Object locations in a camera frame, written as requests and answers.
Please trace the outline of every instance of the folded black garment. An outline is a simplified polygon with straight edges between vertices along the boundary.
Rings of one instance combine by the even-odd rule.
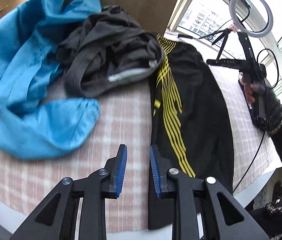
[[[156,35],[118,7],[90,15],[57,50],[67,93],[85,98],[149,77],[163,58]]]
[[[190,44],[158,36],[166,57],[150,80],[151,144],[190,177],[215,177],[232,193],[234,150],[228,110],[209,67]],[[157,199],[149,169],[148,228],[172,223],[173,201]]]

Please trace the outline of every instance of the blue garment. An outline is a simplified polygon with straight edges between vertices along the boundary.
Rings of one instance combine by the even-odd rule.
[[[99,0],[29,0],[0,20],[0,149],[20,159],[56,158],[80,147],[99,116],[95,99],[39,105],[62,70],[65,24],[101,12]]]

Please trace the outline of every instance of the crumpled gray clothing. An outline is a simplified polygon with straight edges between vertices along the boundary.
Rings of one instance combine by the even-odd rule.
[[[84,98],[149,77],[164,56],[154,33],[142,30],[129,14],[111,10],[90,15],[57,50],[65,90]]]

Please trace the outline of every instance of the hand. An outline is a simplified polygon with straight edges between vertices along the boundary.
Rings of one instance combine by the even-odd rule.
[[[247,103],[253,105],[255,98],[252,96],[253,92],[259,92],[264,85],[261,83],[253,83],[250,85],[246,84],[245,79],[242,76],[239,76],[239,82],[244,86],[245,97]],[[265,103],[267,109],[267,126],[265,127],[266,131],[270,135],[274,134],[282,125],[282,104],[280,100],[276,97],[272,86],[265,79]]]

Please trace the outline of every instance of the silver bolt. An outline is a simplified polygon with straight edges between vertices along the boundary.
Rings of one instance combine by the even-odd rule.
[[[217,180],[214,177],[207,177],[207,183],[209,184],[215,184]]]
[[[176,175],[176,174],[179,173],[179,170],[176,169],[176,168],[171,168],[171,169],[169,170],[169,172],[170,172],[171,174],[173,174],[173,175]]]
[[[68,184],[70,184],[70,183],[71,183],[71,178],[66,177],[66,178],[63,178],[63,179],[62,179],[62,184],[63,184],[63,185],[68,185]]]
[[[108,174],[108,171],[106,169],[100,169],[99,174],[100,175],[106,175],[106,174]]]

